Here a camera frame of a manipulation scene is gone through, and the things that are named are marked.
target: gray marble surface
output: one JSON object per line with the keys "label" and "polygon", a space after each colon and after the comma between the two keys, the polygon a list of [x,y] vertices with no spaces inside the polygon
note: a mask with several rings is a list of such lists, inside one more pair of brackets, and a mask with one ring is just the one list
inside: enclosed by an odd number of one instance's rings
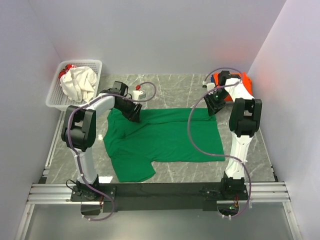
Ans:
{"label": "gray marble surface", "polygon": [[[144,109],[163,108],[191,108],[199,97],[206,91],[202,88],[203,74],[127,74],[101,76],[98,92],[112,87],[114,81],[124,82],[129,86],[129,92],[135,89],[139,83],[151,81],[157,86],[154,99],[143,103]],[[143,85],[141,87],[150,96],[153,87]],[[198,105],[206,108],[204,100]],[[231,150],[232,136],[228,121],[232,105],[227,105],[216,114],[217,126],[221,136],[225,154]],[[99,176],[112,176],[113,183],[118,178],[112,167],[111,160],[106,152],[103,137],[108,129],[107,116],[104,113],[97,119],[96,141],[92,147],[93,161]],[[62,184],[67,179],[76,180],[76,165],[72,153],[66,144],[62,142],[60,134],[51,160],[47,184]],[[260,130],[253,137],[247,155],[247,168],[254,182],[274,182],[273,170],[262,139]],[[220,181],[228,164],[225,162],[153,162],[152,166],[156,174],[146,180],[146,183],[187,183],[187,182],[217,182]]]}

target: white wall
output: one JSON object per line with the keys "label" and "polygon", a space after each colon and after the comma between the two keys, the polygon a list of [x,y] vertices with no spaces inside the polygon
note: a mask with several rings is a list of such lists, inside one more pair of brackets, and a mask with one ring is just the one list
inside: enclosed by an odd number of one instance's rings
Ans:
{"label": "white wall", "polygon": [[261,129],[304,239],[320,237],[320,1],[287,0],[249,76]]}
{"label": "white wall", "polygon": [[59,112],[45,105],[60,62],[25,0],[0,1],[0,239],[16,235]]}
{"label": "white wall", "polygon": [[104,73],[248,71],[285,0],[29,0],[62,60]]}

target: white cloth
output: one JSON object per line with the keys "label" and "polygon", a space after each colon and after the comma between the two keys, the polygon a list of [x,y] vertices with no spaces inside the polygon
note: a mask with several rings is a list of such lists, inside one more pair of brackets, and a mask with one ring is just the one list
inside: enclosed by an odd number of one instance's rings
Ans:
{"label": "white cloth", "polygon": [[63,93],[70,100],[89,102],[95,93],[97,74],[88,66],[70,68],[60,77]]}

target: green fabric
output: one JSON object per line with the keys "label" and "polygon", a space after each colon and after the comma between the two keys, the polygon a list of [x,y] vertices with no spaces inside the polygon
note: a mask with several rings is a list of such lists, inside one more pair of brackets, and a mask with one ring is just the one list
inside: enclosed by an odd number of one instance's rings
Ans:
{"label": "green fabric", "polygon": [[[120,182],[141,182],[156,172],[151,162],[224,161],[198,152],[187,133],[189,108],[145,109],[140,123],[128,121],[113,109],[108,116],[104,145]],[[191,135],[204,151],[223,154],[216,117],[206,108],[196,108],[192,115]]]}

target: plastic basket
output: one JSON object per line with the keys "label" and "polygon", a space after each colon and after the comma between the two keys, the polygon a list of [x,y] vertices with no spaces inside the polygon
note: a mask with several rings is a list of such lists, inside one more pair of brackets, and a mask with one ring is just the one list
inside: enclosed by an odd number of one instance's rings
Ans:
{"label": "plastic basket", "polygon": [[64,92],[62,91],[62,87],[60,86],[60,80],[58,76],[61,70],[67,64],[73,64],[73,65],[76,65],[77,67],[89,67],[96,73],[96,84],[95,84],[93,97],[96,97],[98,93],[98,86],[99,86],[101,69],[102,69],[102,62],[100,60],[68,60],[68,61],[63,61],[59,64],[55,72],[48,96],[46,97],[45,104],[50,108],[56,108],[64,112],[67,110],[67,107],[70,105],[79,106],[86,103],[85,101],[77,102],[77,101],[70,100],[68,96],[65,95]]}

